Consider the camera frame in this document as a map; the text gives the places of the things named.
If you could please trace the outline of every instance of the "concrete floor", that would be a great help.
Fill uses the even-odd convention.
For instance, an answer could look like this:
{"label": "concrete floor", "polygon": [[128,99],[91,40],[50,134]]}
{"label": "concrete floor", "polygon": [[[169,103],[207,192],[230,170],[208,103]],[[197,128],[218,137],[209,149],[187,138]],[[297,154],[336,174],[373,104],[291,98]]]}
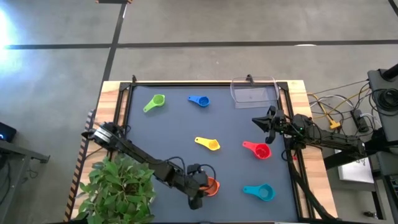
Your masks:
{"label": "concrete floor", "polygon": [[[110,43],[119,10],[92,0],[0,0],[0,44]],[[398,17],[387,0],[135,0],[119,42],[397,37]],[[17,144],[51,154],[44,166],[32,163],[39,176],[23,185],[7,223],[62,220],[80,132],[95,107],[108,52],[0,51],[0,121],[18,130]],[[119,49],[109,79],[219,80],[250,73],[302,79],[315,92],[365,80],[368,70],[389,68],[397,57],[398,45]],[[330,93],[350,96],[360,87]],[[361,109],[370,112],[366,103]],[[326,128],[326,121],[318,123]],[[351,121],[345,128],[354,133]],[[392,223],[391,214],[386,221],[361,215],[374,210],[369,192],[333,189],[333,196],[344,220]]]}

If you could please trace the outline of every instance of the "blue measuring cup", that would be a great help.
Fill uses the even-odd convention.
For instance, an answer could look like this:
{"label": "blue measuring cup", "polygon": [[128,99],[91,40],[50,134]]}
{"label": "blue measuring cup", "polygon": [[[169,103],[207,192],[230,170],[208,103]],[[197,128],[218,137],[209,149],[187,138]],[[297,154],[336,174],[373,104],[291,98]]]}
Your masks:
{"label": "blue measuring cup", "polygon": [[188,100],[197,103],[201,107],[207,107],[210,104],[207,96],[189,96]]}
{"label": "blue measuring cup", "polygon": [[275,197],[275,190],[268,184],[244,186],[243,192],[245,194],[255,195],[265,202],[269,202]]}

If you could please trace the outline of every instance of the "potted plant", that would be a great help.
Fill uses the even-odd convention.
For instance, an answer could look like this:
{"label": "potted plant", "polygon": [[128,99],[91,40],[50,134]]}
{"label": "potted plant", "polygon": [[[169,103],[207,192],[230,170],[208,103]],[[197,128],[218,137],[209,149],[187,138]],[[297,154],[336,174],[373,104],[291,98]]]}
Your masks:
{"label": "potted plant", "polygon": [[106,158],[90,172],[90,183],[80,183],[88,194],[76,219],[87,217],[89,224],[148,223],[154,216],[149,205],[155,197],[148,164],[139,164],[119,154],[114,161]]}

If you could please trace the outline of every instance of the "yellow measuring cup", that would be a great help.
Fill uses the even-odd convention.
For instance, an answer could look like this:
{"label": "yellow measuring cup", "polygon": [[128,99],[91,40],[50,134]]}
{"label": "yellow measuring cup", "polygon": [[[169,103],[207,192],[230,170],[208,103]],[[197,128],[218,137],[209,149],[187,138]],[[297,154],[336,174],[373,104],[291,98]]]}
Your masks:
{"label": "yellow measuring cup", "polygon": [[150,100],[150,102],[144,107],[144,112],[148,112],[150,109],[154,108],[155,106],[163,106],[165,102],[165,95],[156,94]]}
{"label": "yellow measuring cup", "polygon": [[212,151],[218,150],[221,147],[220,144],[218,144],[218,141],[215,139],[205,139],[201,137],[196,137],[195,142],[201,144],[202,146],[207,147]]}

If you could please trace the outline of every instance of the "wooden table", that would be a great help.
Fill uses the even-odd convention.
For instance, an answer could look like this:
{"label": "wooden table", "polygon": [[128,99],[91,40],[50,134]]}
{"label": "wooden table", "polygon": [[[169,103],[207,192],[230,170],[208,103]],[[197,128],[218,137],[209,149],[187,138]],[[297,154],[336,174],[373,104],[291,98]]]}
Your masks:
{"label": "wooden table", "polygon": [[[137,83],[168,83],[171,81],[137,81]],[[206,81],[206,82],[230,82],[230,81]],[[287,82],[289,86],[290,99],[293,106],[293,112],[295,114],[304,114],[308,117],[312,116],[310,105],[307,98],[307,92],[305,90],[305,85],[303,80],[287,80],[282,81]],[[95,122],[102,123],[105,121],[113,121],[114,114],[116,111],[116,102],[119,93],[119,81],[109,81],[104,82],[101,93],[99,96],[98,107],[96,109]],[[283,94],[281,94],[282,105],[284,110],[287,111],[286,101]],[[121,124],[124,118],[124,111],[126,107],[127,96],[124,95],[122,98],[122,104],[119,114],[119,123]],[[92,112],[89,113],[86,122],[86,129],[93,124],[93,120],[91,119]],[[86,199],[86,196],[83,195],[81,197],[77,196],[81,193],[81,190],[78,188],[78,184],[83,182],[87,184],[89,182],[88,174],[91,172],[92,165],[95,162],[102,161],[106,157],[106,150],[102,149],[94,154],[92,154],[89,158],[83,159],[85,155],[99,149],[99,145],[94,142],[86,142],[85,139],[82,139],[81,148],[78,155],[78,162],[76,164],[75,173],[73,175],[72,185],[70,188],[70,194],[67,202],[67,209],[65,210],[64,221],[69,220],[70,218],[74,218],[78,215],[78,208],[82,201]],[[302,150],[305,170],[307,172],[307,179],[310,186],[311,191],[316,196],[318,201],[325,207],[325,209],[333,215],[337,217],[335,202],[333,200],[333,196],[331,193],[328,176],[326,174],[325,165],[323,163],[322,152],[315,147],[307,146],[306,149]],[[300,203],[302,205],[303,216],[308,217],[308,210],[306,199],[301,190],[299,190],[300,194]]]}

